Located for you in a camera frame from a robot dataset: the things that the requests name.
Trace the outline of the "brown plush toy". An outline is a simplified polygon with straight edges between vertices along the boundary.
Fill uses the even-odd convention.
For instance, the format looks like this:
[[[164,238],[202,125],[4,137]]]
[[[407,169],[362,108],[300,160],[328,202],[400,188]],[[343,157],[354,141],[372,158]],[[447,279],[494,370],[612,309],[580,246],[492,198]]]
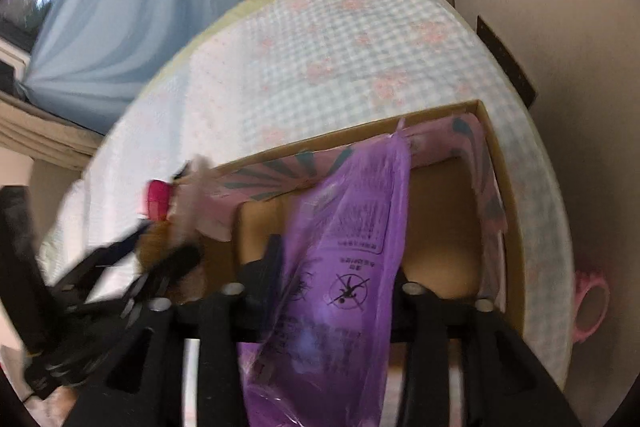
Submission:
[[[140,265],[141,274],[151,270],[154,265],[164,260],[174,249],[194,244],[195,242],[184,242],[175,244],[171,239],[172,224],[170,221],[153,222],[148,228],[136,247],[136,257]],[[168,288],[166,296],[172,303],[183,305],[183,303],[193,303],[200,300],[206,289],[206,277],[202,267],[203,251],[201,251],[200,263],[180,281]]]

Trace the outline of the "cardboard box with pink wrap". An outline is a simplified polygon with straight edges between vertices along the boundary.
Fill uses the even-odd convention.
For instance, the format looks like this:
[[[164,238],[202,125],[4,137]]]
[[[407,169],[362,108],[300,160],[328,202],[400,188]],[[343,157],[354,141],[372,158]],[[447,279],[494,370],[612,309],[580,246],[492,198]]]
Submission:
[[[358,147],[396,128],[412,150],[409,220],[402,266],[444,298],[487,296],[524,329],[524,247],[496,128],[478,100],[313,136],[180,181],[176,217],[205,239],[210,287],[262,257],[283,231],[295,194],[340,169]]]

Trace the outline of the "purple plastic bag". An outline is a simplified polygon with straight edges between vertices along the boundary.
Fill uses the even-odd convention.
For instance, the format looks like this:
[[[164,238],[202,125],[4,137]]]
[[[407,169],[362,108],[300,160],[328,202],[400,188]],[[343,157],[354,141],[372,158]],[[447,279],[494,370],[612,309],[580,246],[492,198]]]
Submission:
[[[410,168],[407,139],[383,134],[296,200],[273,324],[246,372],[250,425],[380,423]]]

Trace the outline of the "magenta zip pouch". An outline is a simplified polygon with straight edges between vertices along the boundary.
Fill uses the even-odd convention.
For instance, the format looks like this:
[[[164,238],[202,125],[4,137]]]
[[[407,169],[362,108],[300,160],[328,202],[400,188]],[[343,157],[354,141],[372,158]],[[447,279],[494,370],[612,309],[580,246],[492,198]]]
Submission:
[[[172,185],[162,180],[151,180],[146,186],[145,214],[151,221],[166,221],[170,209]]]

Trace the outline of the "light blue hanging sheet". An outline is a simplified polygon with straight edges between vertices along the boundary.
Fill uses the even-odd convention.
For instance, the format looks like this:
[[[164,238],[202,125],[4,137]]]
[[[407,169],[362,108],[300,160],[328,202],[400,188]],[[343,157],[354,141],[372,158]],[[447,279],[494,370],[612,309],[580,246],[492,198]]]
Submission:
[[[55,0],[21,95],[104,134],[155,74],[242,0]]]

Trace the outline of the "checkered pastel bed cover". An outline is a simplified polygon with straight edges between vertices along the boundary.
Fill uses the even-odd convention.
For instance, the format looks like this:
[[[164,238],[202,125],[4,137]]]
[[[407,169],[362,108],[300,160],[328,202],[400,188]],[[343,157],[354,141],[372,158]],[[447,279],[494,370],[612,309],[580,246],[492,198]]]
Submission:
[[[418,110],[481,101],[513,186],[524,246],[524,337],[565,381],[573,251],[527,109],[446,0],[277,0],[203,41],[134,100],[66,193],[38,260],[48,283],[134,228],[142,191],[196,156],[215,165]]]

